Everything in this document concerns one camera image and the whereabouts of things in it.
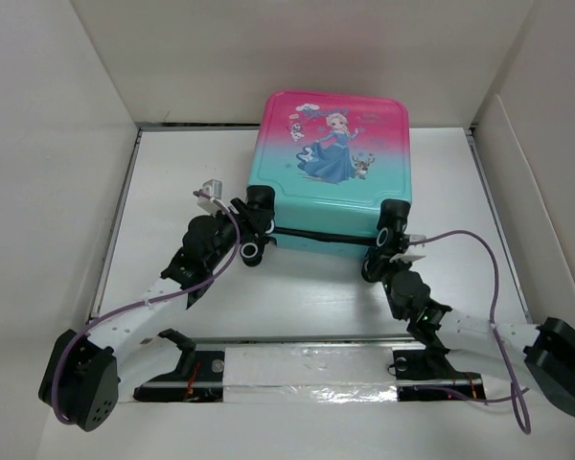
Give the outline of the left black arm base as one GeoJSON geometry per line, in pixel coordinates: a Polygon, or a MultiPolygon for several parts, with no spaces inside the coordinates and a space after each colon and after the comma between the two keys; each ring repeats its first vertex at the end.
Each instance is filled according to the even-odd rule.
{"type": "Polygon", "coordinates": [[[159,334],[180,356],[175,367],[138,386],[133,399],[139,403],[220,403],[223,401],[223,350],[196,349],[191,338],[167,329],[159,334]]]}

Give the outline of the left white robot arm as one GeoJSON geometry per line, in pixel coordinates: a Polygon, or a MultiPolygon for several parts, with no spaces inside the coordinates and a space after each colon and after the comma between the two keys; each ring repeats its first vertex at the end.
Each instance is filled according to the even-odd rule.
{"type": "Polygon", "coordinates": [[[161,358],[174,380],[196,373],[196,345],[178,332],[174,319],[207,292],[236,260],[258,265],[275,230],[274,192],[251,186],[246,198],[228,204],[194,193],[210,211],[193,218],[182,243],[143,298],[69,329],[56,340],[39,386],[39,399],[56,419],[89,432],[109,416],[125,385],[121,372],[145,340],[165,339],[176,347],[161,358]]]}

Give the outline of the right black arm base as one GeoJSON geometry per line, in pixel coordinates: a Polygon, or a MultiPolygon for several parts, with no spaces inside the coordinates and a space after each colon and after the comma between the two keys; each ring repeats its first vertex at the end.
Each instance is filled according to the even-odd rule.
{"type": "Polygon", "coordinates": [[[428,349],[398,349],[392,357],[386,369],[397,381],[400,402],[487,400],[479,374],[455,371],[428,349]]]}

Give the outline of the pink and teal kids suitcase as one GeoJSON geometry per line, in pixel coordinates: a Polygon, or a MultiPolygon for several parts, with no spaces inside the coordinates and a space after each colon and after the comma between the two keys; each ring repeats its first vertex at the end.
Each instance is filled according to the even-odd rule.
{"type": "Polygon", "coordinates": [[[246,187],[265,216],[241,258],[265,246],[390,259],[406,249],[409,115],[395,100],[280,91],[266,101],[246,187]]]}

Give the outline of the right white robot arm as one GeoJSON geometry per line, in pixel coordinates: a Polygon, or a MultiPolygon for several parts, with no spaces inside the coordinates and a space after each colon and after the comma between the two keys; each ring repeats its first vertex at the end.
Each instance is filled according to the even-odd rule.
{"type": "Polygon", "coordinates": [[[435,377],[456,370],[505,378],[514,396],[524,384],[575,418],[575,329],[555,317],[540,325],[499,323],[493,312],[472,316],[433,300],[430,287],[411,268],[412,243],[381,229],[362,276],[382,284],[392,316],[425,345],[426,370],[435,377]]]}

